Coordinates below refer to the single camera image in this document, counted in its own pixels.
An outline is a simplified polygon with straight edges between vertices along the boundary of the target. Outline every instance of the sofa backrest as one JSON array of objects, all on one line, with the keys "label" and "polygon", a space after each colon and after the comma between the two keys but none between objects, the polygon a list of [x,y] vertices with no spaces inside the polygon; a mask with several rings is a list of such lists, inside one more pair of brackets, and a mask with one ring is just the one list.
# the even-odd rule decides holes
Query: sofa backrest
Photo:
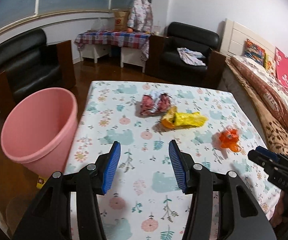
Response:
[{"label": "sofa backrest", "polygon": [[174,40],[178,46],[201,53],[203,52],[198,50],[199,48],[206,51],[209,48],[217,49],[219,47],[217,33],[184,23],[172,22],[167,28],[167,36],[176,37],[177,39]]},{"label": "sofa backrest", "polygon": [[36,49],[46,45],[46,35],[42,29],[30,30],[8,39],[0,44],[0,68],[8,67],[8,63],[14,66],[17,60],[25,60],[22,55],[34,51],[32,60],[36,60]]}]

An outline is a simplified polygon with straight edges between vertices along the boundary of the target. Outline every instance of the wooden armrest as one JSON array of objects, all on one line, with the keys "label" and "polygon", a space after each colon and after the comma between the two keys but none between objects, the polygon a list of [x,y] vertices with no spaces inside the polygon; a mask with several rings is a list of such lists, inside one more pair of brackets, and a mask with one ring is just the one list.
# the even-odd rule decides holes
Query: wooden armrest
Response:
[{"label": "wooden armrest", "polygon": [[151,35],[149,38],[149,56],[146,61],[145,74],[158,77],[159,62],[164,50],[164,44],[168,37]]},{"label": "wooden armrest", "polygon": [[7,117],[12,109],[16,106],[13,95],[9,86],[6,72],[0,73],[0,112]]},{"label": "wooden armrest", "polygon": [[225,55],[215,50],[211,51],[207,64],[207,72],[203,80],[202,87],[217,89],[224,71],[225,59]]},{"label": "wooden armrest", "polygon": [[63,83],[66,89],[76,85],[74,66],[72,61],[71,41],[64,41],[56,44],[57,59],[62,72]]}]

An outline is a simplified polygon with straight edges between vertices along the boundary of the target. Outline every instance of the white patterned tablecloth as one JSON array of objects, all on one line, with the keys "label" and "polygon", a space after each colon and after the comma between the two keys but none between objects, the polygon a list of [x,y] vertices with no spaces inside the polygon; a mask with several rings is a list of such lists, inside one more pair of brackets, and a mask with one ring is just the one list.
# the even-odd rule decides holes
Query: white patterned tablecloth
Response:
[{"label": "white patterned tablecloth", "polygon": [[[140,117],[144,93],[164,90],[179,112],[196,112],[209,120],[203,127],[169,130],[160,116]],[[212,147],[212,135],[227,125],[242,130],[239,153],[222,153]],[[226,174],[235,170],[270,218],[279,190],[267,181],[263,169],[247,159],[260,145],[261,137],[240,109],[233,95],[218,90],[143,82],[92,82],[87,105],[68,158],[65,174],[78,172],[121,143],[121,158],[111,190],[98,196],[103,227],[108,240],[181,240],[191,195],[178,189],[168,155],[175,139],[180,150],[192,155],[211,171]],[[218,200],[214,193],[211,239],[216,239]],[[71,231],[78,240],[76,194],[71,194]]]}]

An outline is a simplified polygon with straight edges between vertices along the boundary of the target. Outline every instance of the brown paper bag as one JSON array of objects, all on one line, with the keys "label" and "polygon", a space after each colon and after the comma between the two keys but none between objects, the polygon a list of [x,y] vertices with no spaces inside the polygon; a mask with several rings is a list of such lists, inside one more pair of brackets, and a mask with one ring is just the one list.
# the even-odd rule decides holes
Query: brown paper bag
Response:
[{"label": "brown paper bag", "polygon": [[126,31],[127,21],[130,11],[116,11],[115,17],[115,31]]}]

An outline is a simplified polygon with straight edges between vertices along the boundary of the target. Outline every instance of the white headboard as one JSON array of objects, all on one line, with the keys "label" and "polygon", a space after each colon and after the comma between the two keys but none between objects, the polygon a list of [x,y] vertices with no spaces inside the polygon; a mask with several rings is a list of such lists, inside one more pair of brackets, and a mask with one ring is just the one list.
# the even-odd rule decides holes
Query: white headboard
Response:
[{"label": "white headboard", "polygon": [[265,49],[266,53],[272,58],[275,57],[275,46],[245,26],[229,19],[226,19],[220,52],[225,56],[241,56],[247,39]]}]

